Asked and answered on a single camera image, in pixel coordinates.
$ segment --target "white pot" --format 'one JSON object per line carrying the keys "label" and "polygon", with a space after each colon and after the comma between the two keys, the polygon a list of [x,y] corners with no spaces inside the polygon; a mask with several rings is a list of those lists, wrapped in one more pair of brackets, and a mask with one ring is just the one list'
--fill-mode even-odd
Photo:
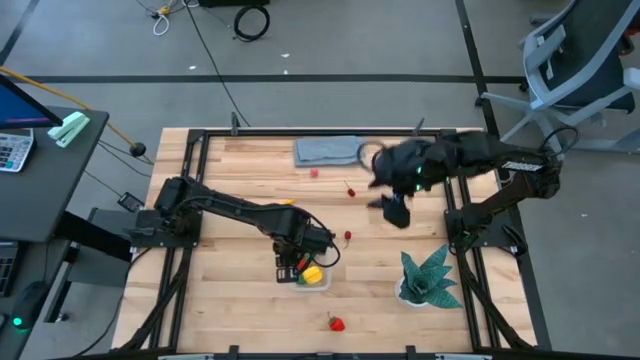
{"label": "white pot", "polygon": [[398,280],[398,282],[396,283],[396,298],[398,299],[398,301],[400,301],[403,304],[406,304],[407,306],[411,306],[413,308],[421,308],[421,307],[425,307],[427,305],[429,305],[428,302],[424,302],[422,304],[414,304],[411,301],[405,300],[403,298],[400,297],[400,286],[402,285],[402,282],[404,281],[404,276],[402,277],[402,279]]}

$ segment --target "green plant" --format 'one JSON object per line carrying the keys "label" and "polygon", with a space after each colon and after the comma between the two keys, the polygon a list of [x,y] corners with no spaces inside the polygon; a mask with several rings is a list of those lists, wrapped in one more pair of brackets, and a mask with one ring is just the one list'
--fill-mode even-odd
{"label": "green plant", "polygon": [[461,308],[462,305],[446,290],[456,282],[445,279],[451,266],[444,265],[447,246],[444,245],[418,266],[404,251],[401,253],[404,281],[400,285],[400,298],[414,304],[429,303],[444,309]]}

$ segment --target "desk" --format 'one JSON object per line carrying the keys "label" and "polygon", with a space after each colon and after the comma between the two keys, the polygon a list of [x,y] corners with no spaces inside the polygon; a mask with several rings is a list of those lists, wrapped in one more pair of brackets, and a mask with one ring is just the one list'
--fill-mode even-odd
{"label": "desk", "polygon": [[[77,111],[61,107],[49,109],[60,118]],[[43,279],[47,242],[49,286],[62,264],[69,241],[51,239],[51,235],[109,118],[109,114],[101,111],[82,112],[91,122],[66,149],[58,147],[47,136],[48,129],[35,129],[38,147],[25,169],[18,174],[0,173],[0,198],[4,204],[0,207],[0,238],[25,242],[11,296],[0,298],[1,313],[9,314],[16,295],[28,284]],[[5,324],[0,332],[0,357],[17,359],[28,338],[29,332],[19,333]]]}
{"label": "desk", "polygon": [[[163,131],[148,207],[153,206],[164,180],[180,174],[188,132]],[[326,167],[311,178],[309,169],[293,165],[293,139],[245,137],[242,132],[238,137],[213,137],[203,181],[217,191],[261,204],[296,199],[297,206],[337,234],[341,248],[345,246],[342,234],[351,231],[351,243],[333,268],[331,287],[322,293],[299,293],[277,284],[268,238],[251,226],[205,214],[201,242],[191,260],[178,352],[225,353],[230,345],[239,345],[242,353],[401,353],[411,344],[419,352],[471,351],[465,310],[415,310],[394,297],[395,282],[402,276],[400,251],[423,259],[447,242],[444,187],[417,194],[410,205],[412,225],[399,230],[384,221],[380,211],[365,208],[381,193],[367,189],[371,180],[367,172],[357,166]],[[387,144],[402,140],[376,139]],[[192,170],[197,163],[194,156]],[[347,195],[343,181],[356,191],[355,198]],[[482,201],[497,190],[495,176],[470,180],[469,188],[473,200]],[[461,204],[460,194],[456,195]],[[113,347],[129,340],[155,304],[165,251],[150,251],[131,270]],[[515,259],[499,249],[482,253],[493,300],[519,334],[535,343]],[[455,258],[448,256],[447,263],[455,265]],[[448,277],[459,281],[457,267]],[[451,292],[462,303],[461,287]],[[345,320],[344,333],[328,330],[327,311]],[[480,305],[476,311],[483,343],[488,344]],[[161,346],[166,344],[169,326],[165,319]]]}

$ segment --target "gray cloth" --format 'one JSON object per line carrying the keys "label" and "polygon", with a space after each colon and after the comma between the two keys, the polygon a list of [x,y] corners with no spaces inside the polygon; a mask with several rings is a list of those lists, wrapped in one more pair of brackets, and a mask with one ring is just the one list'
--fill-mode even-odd
{"label": "gray cloth", "polygon": [[360,140],[356,136],[297,139],[293,145],[296,167],[351,165],[358,161]]}

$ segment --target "wooden tabletop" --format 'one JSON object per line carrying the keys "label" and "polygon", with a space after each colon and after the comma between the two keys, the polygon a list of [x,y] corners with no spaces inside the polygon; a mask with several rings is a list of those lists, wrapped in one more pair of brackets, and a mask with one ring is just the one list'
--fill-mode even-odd
{"label": "wooden tabletop", "polygon": [[[186,128],[164,129],[148,207],[164,180],[179,175],[187,132]],[[406,345],[415,345],[419,352],[470,351],[464,309],[413,309],[394,296],[394,285],[402,277],[400,252],[420,261],[447,243],[443,187],[417,194],[408,204],[411,226],[399,230],[380,211],[365,207],[388,189],[368,190],[371,176],[357,166],[320,168],[319,176],[311,178],[309,169],[293,165],[293,140],[213,138],[204,184],[261,204],[295,199],[297,206],[337,234],[341,248],[346,244],[344,232],[351,231],[349,247],[332,268],[331,287],[320,293],[300,293],[289,284],[276,283],[270,239],[249,225],[206,214],[201,243],[191,262],[179,351],[227,352],[230,345],[239,345],[241,352],[404,352]],[[391,144],[402,139],[376,140]],[[347,195],[344,181],[356,191],[354,198]],[[459,205],[457,183],[453,185]],[[497,190],[495,175],[471,179],[469,189],[473,201],[482,201]],[[482,253],[494,302],[518,333],[535,343],[515,259],[499,249],[483,249]],[[114,347],[132,336],[155,304],[164,254],[165,250],[154,249],[131,270]],[[449,255],[446,263],[456,265],[455,258]],[[457,266],[447,277],[460,281]],[[459,285],[450,291],[464,303]],[[484,314],[476,303],[483,344],[487,345]],[[346,331],[329,331],[327,312],[341,317]],[[169,325],[170,321],[164,322],[161,344],[166,344]]]}

